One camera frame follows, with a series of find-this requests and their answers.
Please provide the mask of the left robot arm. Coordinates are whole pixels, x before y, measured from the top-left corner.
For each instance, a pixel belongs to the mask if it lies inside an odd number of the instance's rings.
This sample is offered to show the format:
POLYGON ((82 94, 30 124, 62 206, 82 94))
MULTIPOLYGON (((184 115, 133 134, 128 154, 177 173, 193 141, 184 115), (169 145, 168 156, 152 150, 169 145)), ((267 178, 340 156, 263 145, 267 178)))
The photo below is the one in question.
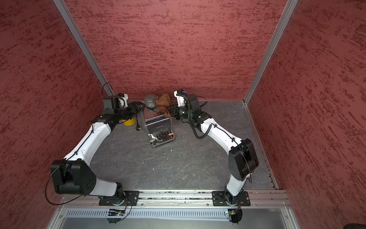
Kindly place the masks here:
POLYGON ((138 191, 124 192, 119 182, 98 178, 90 163, 107 136, 119 124, 136 117, 144 103, 131 102, 121 96, 104 98, 103 112, 91 122, 87 134, 62 160, 54 160, 50 166, 49 181, 57 194, 96 196, 101 206, 136 206, 138 191))

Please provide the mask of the silver coffee machine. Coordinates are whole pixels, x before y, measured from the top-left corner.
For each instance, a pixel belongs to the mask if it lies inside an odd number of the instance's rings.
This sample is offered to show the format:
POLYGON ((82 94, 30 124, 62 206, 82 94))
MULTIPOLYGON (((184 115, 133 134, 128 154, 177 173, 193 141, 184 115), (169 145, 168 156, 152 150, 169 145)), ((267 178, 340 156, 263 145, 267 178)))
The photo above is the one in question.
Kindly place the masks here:
POLYGON ((144 98, 144 110, 138 114, 142 121, 142 129, 149 137, 149 142, 153 148, 167 144, 175 140, 172 122, 170 118, 158 110, 155 105, 156 96, 149 94, 144 98))

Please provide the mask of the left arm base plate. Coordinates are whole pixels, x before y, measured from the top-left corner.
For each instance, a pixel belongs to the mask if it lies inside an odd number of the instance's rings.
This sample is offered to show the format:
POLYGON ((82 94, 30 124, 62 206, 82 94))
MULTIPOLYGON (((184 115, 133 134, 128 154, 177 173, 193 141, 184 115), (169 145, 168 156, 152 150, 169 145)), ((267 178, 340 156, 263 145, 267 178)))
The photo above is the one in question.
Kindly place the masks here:
POLYGON ((139 198, 139 191, 124 191, 122 197, 99 197, 99 206, 136 206, 139 198))

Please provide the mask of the brown cloth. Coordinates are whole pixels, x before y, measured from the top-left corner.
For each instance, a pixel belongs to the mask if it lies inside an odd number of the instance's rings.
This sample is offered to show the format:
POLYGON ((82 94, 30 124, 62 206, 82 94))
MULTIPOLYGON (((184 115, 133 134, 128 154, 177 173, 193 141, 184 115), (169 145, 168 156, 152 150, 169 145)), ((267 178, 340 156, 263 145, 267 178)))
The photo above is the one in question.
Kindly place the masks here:
POLYGON ((171 100, 167 92, 161 93, 154 102, 158 110, 164 114, 164 117, 172 118, 171 113, 168 110, 168 107, 171 105, 171 100))

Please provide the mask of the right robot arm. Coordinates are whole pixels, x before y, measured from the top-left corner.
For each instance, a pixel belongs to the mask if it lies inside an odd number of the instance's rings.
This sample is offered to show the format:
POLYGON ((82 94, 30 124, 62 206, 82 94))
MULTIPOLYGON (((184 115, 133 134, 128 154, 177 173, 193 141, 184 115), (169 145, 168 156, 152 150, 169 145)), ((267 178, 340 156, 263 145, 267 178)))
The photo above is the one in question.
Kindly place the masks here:
POLYGON ((192 105, 170 106, 170 115, 177 120, 186 120, 197 139, 209 136, 228 155, 228 169, 231 174, 224 189, 224 200, 228 205, 240 202, 246 182, 252 181, 252 173, 259 161, 250 139, 241 139, 220 126, 208 113, 200 108, 193 110, 192 105))

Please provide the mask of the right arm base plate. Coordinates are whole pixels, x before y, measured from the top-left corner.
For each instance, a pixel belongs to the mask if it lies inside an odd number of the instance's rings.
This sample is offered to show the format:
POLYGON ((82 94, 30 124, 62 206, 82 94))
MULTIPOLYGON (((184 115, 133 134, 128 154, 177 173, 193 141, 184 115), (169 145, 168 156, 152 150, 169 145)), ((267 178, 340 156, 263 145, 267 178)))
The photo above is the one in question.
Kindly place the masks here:
POLYGON ((241 191, 237 196, 232 196, 228 191, 213 191, 212 192, 213 205, 239 207, 251 206, 249 194, 246 191, 241 191))

